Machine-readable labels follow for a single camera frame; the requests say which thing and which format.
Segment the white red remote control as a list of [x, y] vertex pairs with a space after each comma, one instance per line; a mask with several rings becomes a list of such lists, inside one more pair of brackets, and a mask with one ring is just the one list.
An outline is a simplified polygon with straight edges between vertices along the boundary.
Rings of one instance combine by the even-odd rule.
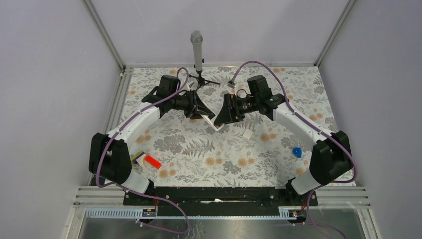
[[205, 122], [214, 130], [214, 131], [220, 131], [224, 124], [214, 125], [214, 122], [209, 118], [209, 116], [201, 115], [201, 117], [205, 120]]

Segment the white battery cover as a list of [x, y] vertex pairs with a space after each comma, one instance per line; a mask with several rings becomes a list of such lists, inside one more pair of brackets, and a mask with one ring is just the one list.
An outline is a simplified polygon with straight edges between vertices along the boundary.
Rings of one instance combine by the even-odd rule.
[[250, 139], [251, 136], [252, 136], [252, 134], [253, 134], [253, 131], [252, 130], [246, 129], [245, 132], [244, 132], [244, 134], [243, 134], [243, 137], [246, 138], [246, 139]]

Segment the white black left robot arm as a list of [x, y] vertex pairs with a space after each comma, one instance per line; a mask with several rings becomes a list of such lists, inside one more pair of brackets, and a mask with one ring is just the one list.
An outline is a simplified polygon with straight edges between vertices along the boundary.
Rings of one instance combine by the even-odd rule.
[[183, 111], [185, 117], [212, 119], [214, 113], [201, 101], [196, 90], [186, 90], [181, 81], [163, 75], [158, 86], [146, 95], [138, 109], [123, 123], [106, 134], [96, 133], [91, 141], [88, 169], [122, 187], [135, 191], [144, 205], [154, 200], [150, 181], [132, 168], [129, 150], [150, 125], [170, 110]]

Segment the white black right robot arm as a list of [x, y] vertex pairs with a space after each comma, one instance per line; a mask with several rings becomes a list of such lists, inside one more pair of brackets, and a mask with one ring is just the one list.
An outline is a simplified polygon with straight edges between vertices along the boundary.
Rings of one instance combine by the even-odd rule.
[[305, 199], [305, 193], [333, 182], [353, 168], [349, 140], [344, 132], [329, 132], [312, 124], [282, 94], [274, 95], [264, 76], [251, 77], [247, 83], [250, 93], [244, 98], [236, 94], [223, 96], [223, 105], [214, 124], [239, 122], [245, 118], [245, 114], [259, 112], [286, 127], [311, 148], [308, 170], [286, 184], [288, 203], [298, 205]]

